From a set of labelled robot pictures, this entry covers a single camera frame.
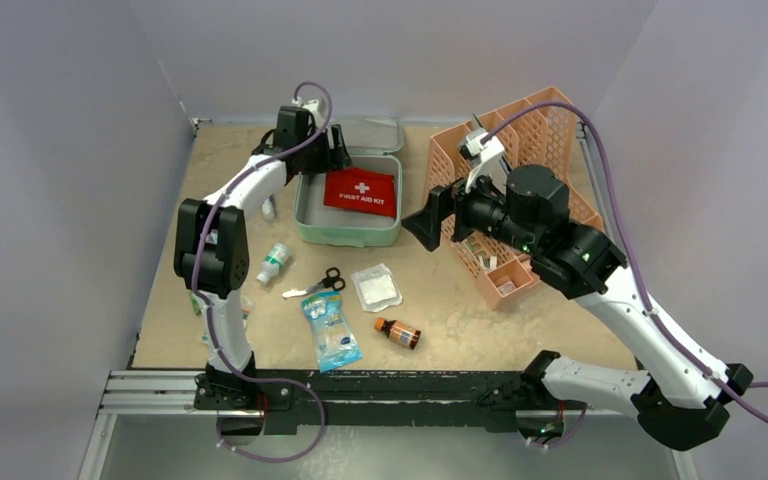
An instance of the brown bottle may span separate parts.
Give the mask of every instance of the brown bottle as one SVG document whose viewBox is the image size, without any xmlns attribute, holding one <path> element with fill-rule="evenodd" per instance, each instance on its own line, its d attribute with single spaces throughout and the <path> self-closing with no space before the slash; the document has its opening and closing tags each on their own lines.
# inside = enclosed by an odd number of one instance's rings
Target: brown bottle
<svg viewBox="0 0 768 480">
<path fill-rule="evenodd" d="M 375 321 L 375 329 L 387 335 L 391 342 L 411 350 L 416 348 L 419 336 L 422 334 L 422 331 L 411 328 L 398 320 L 387 320 L 380 317 Z"/>
</svg>

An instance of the gray floor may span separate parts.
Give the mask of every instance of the gray floor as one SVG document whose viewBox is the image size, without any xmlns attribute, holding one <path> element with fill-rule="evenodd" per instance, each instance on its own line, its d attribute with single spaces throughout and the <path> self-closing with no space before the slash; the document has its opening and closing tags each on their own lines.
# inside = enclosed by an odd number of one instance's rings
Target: gray floor
<svg viewBox="0 0 768 480">
<path fill-rule="evenodd" d="M 103 469 L 104 479 L 566 479 L 675 480 L 671 452 L 631 420 L 586 419 L 569 443 L 543 454 L 518 434 L 479 428 L 329 427 L 307 457 L 264 464 L 216 448 L 213 417 L 119 417 Z M 313 438 L 258 438 L 249 449 L 288 455 Z"/>
</svg>

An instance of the beige table surface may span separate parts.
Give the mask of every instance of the beige table surface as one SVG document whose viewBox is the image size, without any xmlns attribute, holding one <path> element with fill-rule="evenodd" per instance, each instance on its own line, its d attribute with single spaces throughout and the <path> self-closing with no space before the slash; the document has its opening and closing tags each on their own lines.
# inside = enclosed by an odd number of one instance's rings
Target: beige table surface
<svg viewBox="0 0 768 480">
<path fill-rule="evenodd" d="M 184 180 L 181 199 L 202 198 L 221 187 L 245 164 L 268 127 L 208 125 L 199 130 Z M 405 147 L 396 155 L 404 168 L 403 212 L 424 203 L 422 188 L 432 127 L 408 127 Z M 586 171 L 577 155 L 570 181 L 585 198 L 592 197 Z M 302 242 L 292 218 L 295 185 L 275 195 L 278 218 L 259 214 L 247 219 L 252 262 L 243 296 L 256 306 L 248 321 L 248 338 L 261 368 L 316 368 L 313 339 L 299 300 L 283 300 L 281 293 L 307 287 L 327 267 L 337 266 L 349 279 L 352 272 L 386 264 L 394 273 L 404 302 L 380 312 L 422 330 L 416 350 L 387 340 L 373 329 L 378 314 L 361 310 L 354 285 L 343 290 L 344 312 L 357 337 L 363 359 L 352 369 L 400 370 L 521 370 L 542 349 L 615 368 L 634 365 L 629 351 L 616 337 L 575 302 L 545 285 L 526 293 L 513 305 L 490 310 L 473 286 L 466 269 L 442 245 L 426 252 L 402 230 L 386 248 L 353 248 Z M 193 314 L 184 282 L 172 270 L 175 221 L 166 240 L 152 294 L 143 320 L 133 366 L 201 368 L 208 349 L 202 342 L 204 326 Z M 262 258 L 276 241 L 294 250 L 285 272 L 268 287 L 254 280 Z"/>
</svg>

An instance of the red pouch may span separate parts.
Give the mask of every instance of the red pouch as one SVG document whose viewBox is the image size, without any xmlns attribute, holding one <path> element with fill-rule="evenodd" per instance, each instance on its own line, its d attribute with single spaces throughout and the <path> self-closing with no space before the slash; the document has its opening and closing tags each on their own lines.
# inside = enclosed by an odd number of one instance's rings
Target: red pouch
<svg viewBox="0 0 768 480">
<path fill-rule="evenodd" d="M 393 176 L 351 167 L 325 174 L 328 207 L 396 218 Z"/>
</svg>

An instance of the orange basket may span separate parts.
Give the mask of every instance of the orange basket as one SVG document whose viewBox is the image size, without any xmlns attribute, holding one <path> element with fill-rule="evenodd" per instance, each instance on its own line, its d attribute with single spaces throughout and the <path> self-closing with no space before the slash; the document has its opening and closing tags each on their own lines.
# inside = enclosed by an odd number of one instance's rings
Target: orange basket
<svg viewBox="0 0 768 480">
<path fill-rule="evenodd" d="M 555 87 L 549 87 L 534 95 L 505 105 L 478 117 L 488 131 L 510 117 L 518 110 L 547 100 L 569 99 Z M 575 138 L 576 117 L 572 112 L 558 107 L 547 107 L 524 115 L 509 128 L 499 132 L 498 137 L 505 146 L 505 154 L 512 167 L 522 165 L 545 165 L 555 176 L 568 183 L 570 151 Z M 458 153 L 458 142 L 472 130 L 469 122 L 456 125 L 431 137 L 428 153 L 428 170 L 425 176 L 425 195 L 435 186 L 447 186 L 456 179 L 469 174 L 469 163 Z M 581 195 L 570 186 L 570 217 L 573 220 L 603 229 L 602 217 Z M 466 267 L 481 295 L 493 310 L 508 303 L 540 282 L 532 275 L 530 257 L 515 251 L 481 232 L 474 232 L 466 240 L 454 243 L 453 217 L 442 225 L 444 243 L 455 252 L 455 256 Z M 495 255 L 497 266 L 486 271 L 479 257 Z"/>
</svg>

